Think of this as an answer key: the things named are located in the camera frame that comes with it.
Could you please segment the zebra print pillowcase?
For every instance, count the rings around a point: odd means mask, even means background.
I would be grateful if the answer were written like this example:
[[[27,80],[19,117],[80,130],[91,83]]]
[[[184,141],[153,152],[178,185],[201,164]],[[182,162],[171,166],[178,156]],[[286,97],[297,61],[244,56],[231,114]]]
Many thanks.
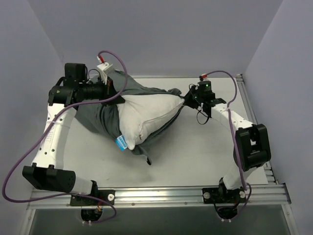
[[[136,82],[131,76],[125,76],[124,72],[119,70],[112,72],[110,78],[113,80],[113,85],[116,91],[123,90],[121,97],[124,95],[172,94],[183,99],[181,91],[177,88],[164,90],[145,87]],[[118,104],[107,105],[105,103],[80,105],[75,117],[91,132],[101,135],[109,135],[115,140],[119,136],[122,136],[119,129],[119,114],[117,105]],[[167,128],[169,128],[171,124],[173,124],[182,108],[183,106],[168,123],[152,133],[142,144],[135,146],[134,150],[131,150],[131,152],[134,155],[144,155],[148,157],[152,144]]]

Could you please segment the white pillow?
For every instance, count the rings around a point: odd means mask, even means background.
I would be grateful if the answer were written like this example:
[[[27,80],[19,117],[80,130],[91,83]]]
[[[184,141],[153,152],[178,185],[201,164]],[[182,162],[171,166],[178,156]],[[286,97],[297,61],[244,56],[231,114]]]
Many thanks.
[[[130,150],[168,123],[184,103],[181,97],[172,94],[122,97],[125,102],[117,105],[119,129]]]

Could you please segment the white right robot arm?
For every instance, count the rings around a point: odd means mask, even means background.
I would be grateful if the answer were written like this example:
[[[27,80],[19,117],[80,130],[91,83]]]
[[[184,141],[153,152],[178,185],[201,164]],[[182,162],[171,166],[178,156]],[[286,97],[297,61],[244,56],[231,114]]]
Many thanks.
[[[234,163],[221,178],[222,187],[217,190],[218,198],[228,202],[235,196],[234,190],[240,187],[246,189],[250,174],[271,159],[267,128],[246,120],[231,110],[229,102],[216,98],[209,81],[190,85],[184,105],[204,112],[207,119],[218,121],[231,133]]]

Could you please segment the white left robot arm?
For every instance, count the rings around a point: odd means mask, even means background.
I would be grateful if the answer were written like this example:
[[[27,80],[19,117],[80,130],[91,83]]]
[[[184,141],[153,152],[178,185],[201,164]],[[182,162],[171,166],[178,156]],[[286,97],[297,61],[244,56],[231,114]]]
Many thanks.
[[[102,62],[96,68],[100,77],[88,81],[84,64],[65,64],[65,75],[48,93],[47,119],[44,137],[31,166],[22,170],[23,177],[36,189],[81,194],[81,200],[94,205],[99,198],[93,189],[94,181],[82,179],[74,171],[64,169],[64,152],[71,123],[80,102],[104,100],[116,94],[108,78],[113,66]]]

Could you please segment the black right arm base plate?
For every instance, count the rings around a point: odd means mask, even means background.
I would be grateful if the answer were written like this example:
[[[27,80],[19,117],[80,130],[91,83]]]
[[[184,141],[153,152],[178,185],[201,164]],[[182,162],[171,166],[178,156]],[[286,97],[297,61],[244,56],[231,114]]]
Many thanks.
[[[237,204],[246,202],[246,194],[243,188],[233,190],[202,188],[202,198],[205,204]]]

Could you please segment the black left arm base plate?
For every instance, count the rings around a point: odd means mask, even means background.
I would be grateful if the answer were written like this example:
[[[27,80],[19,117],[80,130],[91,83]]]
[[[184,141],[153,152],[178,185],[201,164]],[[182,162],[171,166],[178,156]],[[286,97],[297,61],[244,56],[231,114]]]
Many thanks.
[[[70,199],[70,206],[87,207],[87,206],[109,206],[114,205],[115,190],[99,189],[92,192],[88,197],[85,195],[73,195]]]

